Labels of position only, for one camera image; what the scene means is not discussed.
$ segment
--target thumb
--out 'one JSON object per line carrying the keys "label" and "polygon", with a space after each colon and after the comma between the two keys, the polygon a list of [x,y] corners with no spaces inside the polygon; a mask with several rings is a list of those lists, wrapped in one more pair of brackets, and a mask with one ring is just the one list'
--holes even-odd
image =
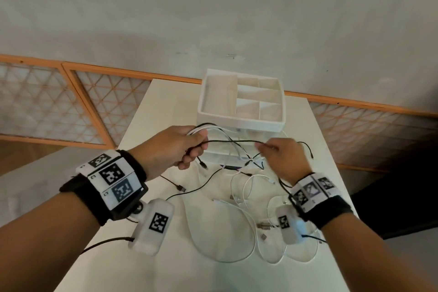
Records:
{"label": "thumb", "polygon": [[260,154],[264,157],[266,157],[267,160],[269,160],[271,157],[275,156],[278,151],[267,146],[264,143],[255,143],[255,147],[258,151],[260,151]]}
{"label": "thumb", "polygon": [[185,143],[187,144],[188,148],[197,146],[207,138],[207,135],[208,131],[206,129],[202,129],[193,135],[187,135]]}

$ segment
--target white plastic device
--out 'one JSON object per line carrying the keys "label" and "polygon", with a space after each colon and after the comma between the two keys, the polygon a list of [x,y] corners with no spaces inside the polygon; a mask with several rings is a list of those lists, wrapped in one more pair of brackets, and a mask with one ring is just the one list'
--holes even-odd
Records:
{"label": "white plastic device", "polygon": [[163,199],[154,199],[149,203],[140,202],[143,204],[143,210],[130,215],[138,220],[138,224],[132,233],[134,241],[128,243],[128,248],[155,256],[169,228],[175,207]]}
{"label": "white plastic device", "polygon": [[284,91],[276,78],[208,69],[202,80],[198,125],[278,133],[286,122]]}
{"label": "white plastic device", "polygon": [[298,244],[306,234],[306,223],[298,216],[295,208],[290,205],[279,206],[276,216],[280,225],[283,241],[286,245]]}

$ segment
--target white organizer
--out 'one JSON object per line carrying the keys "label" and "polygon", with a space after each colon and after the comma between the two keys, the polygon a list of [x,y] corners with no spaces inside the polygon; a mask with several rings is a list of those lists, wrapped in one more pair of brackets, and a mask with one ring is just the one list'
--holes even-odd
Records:
{"label": "white organizer", "polygon": [[202,81],[198,125],[281,132],[284,91],[276,78],[208,69]]}

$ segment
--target right hand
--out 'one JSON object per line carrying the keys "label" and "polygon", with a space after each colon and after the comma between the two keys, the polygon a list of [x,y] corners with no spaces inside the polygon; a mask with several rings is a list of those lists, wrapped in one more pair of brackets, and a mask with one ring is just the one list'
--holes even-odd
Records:
{"label": "right hand", "polygon": [[294,139],[273,137],[265,144],[256,143],[255,147],[275,174],[291,185],[312,173],[303,147]]}

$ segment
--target lattice panel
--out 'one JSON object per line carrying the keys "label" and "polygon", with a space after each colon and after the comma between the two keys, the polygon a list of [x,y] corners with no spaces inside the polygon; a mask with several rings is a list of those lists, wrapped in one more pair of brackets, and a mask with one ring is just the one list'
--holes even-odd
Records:
{"label": "lattice panel", "polygon": [[389,169],[404,152],[427,145],[438,119],[310,103],[335,162]]}
{"label": "lattice panel", "polygon": [[150,81],[76,71],[114,143],[118,145]]}
{"label": "lattice panel", "polygon": [[0,62],[0,134],[102,144],[56,68]]}

